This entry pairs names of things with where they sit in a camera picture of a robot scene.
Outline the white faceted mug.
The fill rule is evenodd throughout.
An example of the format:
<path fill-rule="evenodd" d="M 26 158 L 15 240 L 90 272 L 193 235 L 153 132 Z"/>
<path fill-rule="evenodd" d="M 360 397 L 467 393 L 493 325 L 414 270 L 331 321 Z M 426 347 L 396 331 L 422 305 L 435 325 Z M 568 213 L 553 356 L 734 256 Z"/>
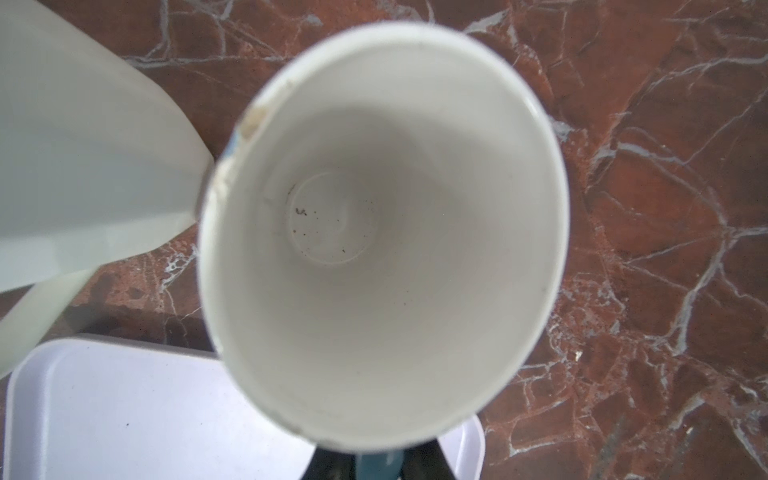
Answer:
<path fill-rule="evenodd" d="M 1 5 L 1 322 L 10 373 L 102 265 L 196 220 L 213 158 L 155 82 L 36 1 Z"/>

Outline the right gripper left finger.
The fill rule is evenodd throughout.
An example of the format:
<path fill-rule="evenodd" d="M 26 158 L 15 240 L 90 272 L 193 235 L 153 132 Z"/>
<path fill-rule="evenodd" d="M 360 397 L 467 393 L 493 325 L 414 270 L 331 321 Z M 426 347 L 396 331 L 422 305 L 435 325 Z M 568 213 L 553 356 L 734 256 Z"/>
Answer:
<path fill-rule="evenodd" d="M 301 480 L 355 480 L 355 456 L 320 447 L 307 465 Z"/>

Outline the blue dotted square mug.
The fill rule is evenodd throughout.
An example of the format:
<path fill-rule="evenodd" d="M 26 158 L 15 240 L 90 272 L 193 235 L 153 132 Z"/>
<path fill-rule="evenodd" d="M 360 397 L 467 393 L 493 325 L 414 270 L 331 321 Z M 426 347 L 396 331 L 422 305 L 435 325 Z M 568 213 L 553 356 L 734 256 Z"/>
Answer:
<path fill-rule="evenodd" d="M 265 417 L 401 479 L 525 363 L 569 223 L 559 142 L 507 61 L 440 25 L 361 25 L 236 124 L 201 209 L 205 325 Z"/>

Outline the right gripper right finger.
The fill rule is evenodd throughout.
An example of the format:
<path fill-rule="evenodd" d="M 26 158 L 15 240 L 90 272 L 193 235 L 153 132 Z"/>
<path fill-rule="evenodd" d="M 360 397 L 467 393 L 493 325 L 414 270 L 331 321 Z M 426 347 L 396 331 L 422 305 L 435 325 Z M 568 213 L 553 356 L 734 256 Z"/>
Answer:
<path fill-rule="evenodd" d="M 402 480 L 456 480 L 437 439 L 404 451 Z"/>

